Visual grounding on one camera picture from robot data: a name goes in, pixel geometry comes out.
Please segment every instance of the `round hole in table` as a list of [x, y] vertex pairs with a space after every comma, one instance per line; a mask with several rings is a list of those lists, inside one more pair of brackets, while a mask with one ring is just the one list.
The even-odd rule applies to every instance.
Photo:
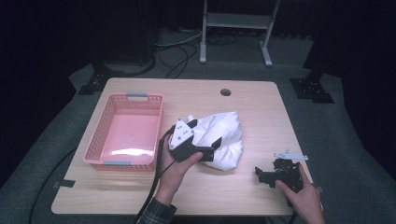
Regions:
[[222, 89], [222, 90], [220, 91], [220, 93], [221, 93], [221, 95], [223, 95], [223, 96], [230, 96], [230, 95], [231, 95], [231, 91], [228, 90], [228, 89]]

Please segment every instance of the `plaid sleeve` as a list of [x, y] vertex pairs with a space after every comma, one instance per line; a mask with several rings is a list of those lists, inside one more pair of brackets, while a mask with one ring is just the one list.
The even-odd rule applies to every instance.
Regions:
[[142, 217], [137, 221], [138, 224], [167, 224], [171, 222], [175, 215], [176, 208], [171, 205], [166, 206], [152, 198]]

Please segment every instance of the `crumpled white fabric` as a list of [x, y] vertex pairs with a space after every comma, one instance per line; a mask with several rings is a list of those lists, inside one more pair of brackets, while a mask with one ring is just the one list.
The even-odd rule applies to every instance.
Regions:
[[[193, 116], [189, 115], [188, 121], [193, 119]], [[192, 143], [197, 147], [210, 147], [222, 137], [221, 145], [215, 151], [214, 160], [205, 161], [206, 165], [222, 171], [236, 167], [244, 150], [238, 113], [220, 113], [198, 119], [198, 124], [193, 129]]]

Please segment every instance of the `dark curtain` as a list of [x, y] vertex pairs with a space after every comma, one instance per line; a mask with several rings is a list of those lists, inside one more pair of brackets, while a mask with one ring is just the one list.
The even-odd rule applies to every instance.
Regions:
[[73, 44], [71, 7], [2, 2], [0, 186], [76, 92], [68, 77], [85, 65], [84, 45]]
[[304, 67], [343, 79], [364, 145], [396, 178], [396, 3], [334, 0]]
[[[218, 13], [271, 15], [274, 0], [208, 0]], [[281, 0], [274, 35], [315, 36], [331, 0]], [[163, 0], [163, 26], [202, 29], [204, 0]]]

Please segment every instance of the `person's right hand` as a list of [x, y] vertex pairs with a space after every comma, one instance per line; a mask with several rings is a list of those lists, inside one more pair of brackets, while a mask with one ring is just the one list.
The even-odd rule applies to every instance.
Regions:
[[162, 175], [155, 199], [165, 205], [171, 205], [174, 195], [183, 181], [187, 171], [202, 158], [202, 152], [196, 152], [183, 162], [175, 161], [169, 152], [169, 135], [163, 144], [163, 157], [161, 162]]
[[298, 193], [292, 191], [285, 183], [280, 180], [276, 185], [285, 193], [294, 210], [308, 224], [324, 224], [324, 217], [320, 203], [319, 191], [309, 182], [308, 176], [303, 166], [299, 166], [303, 189]]

